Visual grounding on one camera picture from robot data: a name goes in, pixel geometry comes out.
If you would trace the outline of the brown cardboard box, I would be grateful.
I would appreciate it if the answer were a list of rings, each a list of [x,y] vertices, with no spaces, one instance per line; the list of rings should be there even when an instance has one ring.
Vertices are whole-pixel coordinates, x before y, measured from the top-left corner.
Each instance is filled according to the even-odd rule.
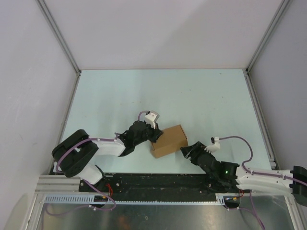
[[[181,125],[176,125],[163,130],[163,135],[153,143],[152,155],[161,158],[180,151],[181,147],[188,146],[188,138]]]

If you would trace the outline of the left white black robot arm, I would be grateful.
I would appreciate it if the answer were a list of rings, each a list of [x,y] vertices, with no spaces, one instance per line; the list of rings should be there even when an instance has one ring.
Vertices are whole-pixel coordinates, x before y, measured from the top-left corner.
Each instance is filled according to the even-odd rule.
[[[114,139],[92,138],[85,130],[79,129],[53,149],[55,171],[67,178],[79,177],[95,191],[102,191],[106,186],[105,175],[94,158],[104,155],[125,157],[143,142],[156,143],[163,133],[158,124],[152,126],[144,121],[135,121]]]

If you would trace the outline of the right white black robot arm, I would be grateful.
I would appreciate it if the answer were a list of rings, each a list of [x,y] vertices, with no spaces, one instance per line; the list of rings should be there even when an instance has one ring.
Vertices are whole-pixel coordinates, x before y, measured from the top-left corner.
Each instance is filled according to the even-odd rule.
[[[294,197],[302,206],[307,205],[307,170],[294,166],[292,170],[259,170],[232,162],[218,161],[213,153],[221,148],[220,141],[212,138],[205,146],[196,142],[181,147],[183,156],[200,167],[209,177],[206,186],[215,193],[236,193],[239,190],[255,190]]]

